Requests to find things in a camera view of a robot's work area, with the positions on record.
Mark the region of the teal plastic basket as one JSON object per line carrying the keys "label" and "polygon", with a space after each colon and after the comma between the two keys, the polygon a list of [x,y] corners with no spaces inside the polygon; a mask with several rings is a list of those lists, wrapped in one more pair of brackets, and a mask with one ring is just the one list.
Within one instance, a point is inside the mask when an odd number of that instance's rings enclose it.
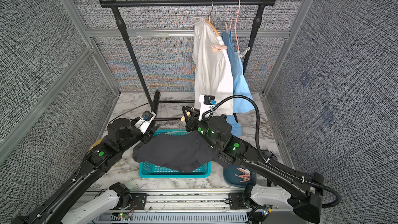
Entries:
{"label": "teal plastic basket", "polygon": [[[183,130],[160,130],[156,131],[153,138],[160,134],[171,136],[182,136],[187,134]],[[178,172],[169,168],[159,167],[149,162],[140,162],[139,175],[142,178],[206,178],[211,172],[211,161],[201,165],[191,173]]]}

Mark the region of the dark grey garment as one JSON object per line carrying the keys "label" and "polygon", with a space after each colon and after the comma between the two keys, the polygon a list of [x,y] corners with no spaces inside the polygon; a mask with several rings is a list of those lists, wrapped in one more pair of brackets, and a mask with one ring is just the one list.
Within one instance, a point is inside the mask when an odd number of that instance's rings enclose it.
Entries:
{"label": "dark grey garment", "polygon": [[160,134],[133,149],[135,162],[149,162],[178,172],[191,173],[212,161],[218,152],[196,132],[182,136]]}

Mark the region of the white t-shirt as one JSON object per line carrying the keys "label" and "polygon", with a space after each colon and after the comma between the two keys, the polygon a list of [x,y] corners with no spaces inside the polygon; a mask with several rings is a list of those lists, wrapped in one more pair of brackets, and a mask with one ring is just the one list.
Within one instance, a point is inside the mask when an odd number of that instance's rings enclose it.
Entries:
{"label": "white t-shirt", "polygon": [[200,94],[213,95],[220,103],[233,95],[233,76],[227,50],[213,52],[212,45],[225,45],[206,19],[194,26],[192,59],[195,63],[194,105],[200,108]]}

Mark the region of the light blue t-shirt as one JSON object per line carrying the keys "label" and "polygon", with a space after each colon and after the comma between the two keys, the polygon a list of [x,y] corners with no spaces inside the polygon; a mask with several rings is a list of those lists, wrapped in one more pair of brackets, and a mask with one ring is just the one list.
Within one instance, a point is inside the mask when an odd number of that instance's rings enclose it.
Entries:
{"label": "light blue t-shirt", "polygon": [[[227,54],[231,64],[231,72],[233,76],[233,95],[243,95],[251,100],[252,95],[249,86],[244,78],[243,64],[238,52],[234,50],[231,31],[224,31],[221,35],[224,44],[227,46]],[[244,114],[254,110],[254,106],[247,100],[242,98],[234,98],[229,100],[233,102],[233,115],[227,115],[227,122],[232,126],[232,134],[242,136],[241,125],[237,122],[235,115]]]}

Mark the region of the beige clothespin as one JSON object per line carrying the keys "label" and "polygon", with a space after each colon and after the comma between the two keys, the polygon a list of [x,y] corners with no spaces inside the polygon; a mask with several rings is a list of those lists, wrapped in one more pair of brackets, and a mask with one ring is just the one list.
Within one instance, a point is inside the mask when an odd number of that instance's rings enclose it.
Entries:
{"label": "beige clothespin", "polygon": [[245,57],[245,55],[250,51],[250,47],[247,47],[245,50],[243,51],[239,51],[238,52],[238,58],[242,59]]}

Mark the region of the grey white hooked clothespin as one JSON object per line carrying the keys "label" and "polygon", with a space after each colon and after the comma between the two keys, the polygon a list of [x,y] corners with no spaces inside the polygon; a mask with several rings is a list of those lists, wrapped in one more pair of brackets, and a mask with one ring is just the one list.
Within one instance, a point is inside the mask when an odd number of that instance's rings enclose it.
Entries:
{"label": "grey white hooked clothespin", "polygon": [[196,22],[191,25],[192,27],[205,23],[206,19],[204,17],[194,17],[194,20],[196,20]]}

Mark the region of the pink clothes hanger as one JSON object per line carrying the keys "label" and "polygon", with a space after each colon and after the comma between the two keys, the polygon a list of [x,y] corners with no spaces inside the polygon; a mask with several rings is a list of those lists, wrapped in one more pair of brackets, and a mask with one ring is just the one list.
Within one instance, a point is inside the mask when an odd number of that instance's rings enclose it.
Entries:
{"label": "pink clothes hanger", "polygon": [[240,47],[239,47],[239,41],[238,41],[238,35],[237,35],[237,24],[238,24],[239,15],[240,15],[241,2],[240,2],[240,0],[237,0],[237,1],[238,1],[238,10],[237,10],[235,22],[234,22],[234,35],[235,35],[235,40],[236,40],[237,52],[238,52],[238,54],[240,54]]}

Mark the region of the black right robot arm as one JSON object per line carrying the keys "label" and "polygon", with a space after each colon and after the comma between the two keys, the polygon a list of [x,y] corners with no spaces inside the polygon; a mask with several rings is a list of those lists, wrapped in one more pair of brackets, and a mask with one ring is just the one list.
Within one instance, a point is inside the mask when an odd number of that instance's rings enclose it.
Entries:
{"label": "black right robot arm", "polygon": [[213,116],[200,120],[196,109],[182,107],[186,130],[196,132],[206,146],[216,152],[223,163],[254,171],[286,190],[291,197],[287,203],[300,218],[320,223],[323,191],[314,184],[320,178],[289,168],[274,159],[262,158],[262,152],[250,143],[232,135],[226,116]]}

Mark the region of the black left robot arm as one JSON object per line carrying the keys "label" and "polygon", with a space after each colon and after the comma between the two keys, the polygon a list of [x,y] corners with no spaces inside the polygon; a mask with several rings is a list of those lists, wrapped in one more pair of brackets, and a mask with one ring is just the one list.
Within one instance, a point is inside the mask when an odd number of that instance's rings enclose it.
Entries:
{"label": "black left robot arm", "polygon": [[158,126],[152,120],[118,118],[107,126],[107,135],[89,150],[78,169],[43,204],[14,224],[86,224],[101,213],[130,205],[130,191],[117,183],[81,208],[71,208],[98,179],[107,173],[123,154],[138,142],[148,143]]}

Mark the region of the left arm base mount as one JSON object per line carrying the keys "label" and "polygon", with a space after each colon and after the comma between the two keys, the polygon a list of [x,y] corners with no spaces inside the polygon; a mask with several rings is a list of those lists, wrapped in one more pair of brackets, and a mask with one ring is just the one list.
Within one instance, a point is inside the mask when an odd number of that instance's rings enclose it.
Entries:
{"label": "left arm base mount", "polygon": [[125,194],[120,197],[116,208],[120,210],[144,210],[147,202],[147,196],[148,195],[146,193],[130,193],[129,195]]}

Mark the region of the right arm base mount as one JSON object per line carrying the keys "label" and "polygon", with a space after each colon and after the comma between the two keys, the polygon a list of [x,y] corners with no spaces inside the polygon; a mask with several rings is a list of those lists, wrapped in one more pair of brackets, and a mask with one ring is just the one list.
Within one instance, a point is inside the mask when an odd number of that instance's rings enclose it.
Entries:
{"label": "right arm base mount", "polygon": [[242,192],[230,192],[224,203],[232,210],[249,209],[243,200]]}

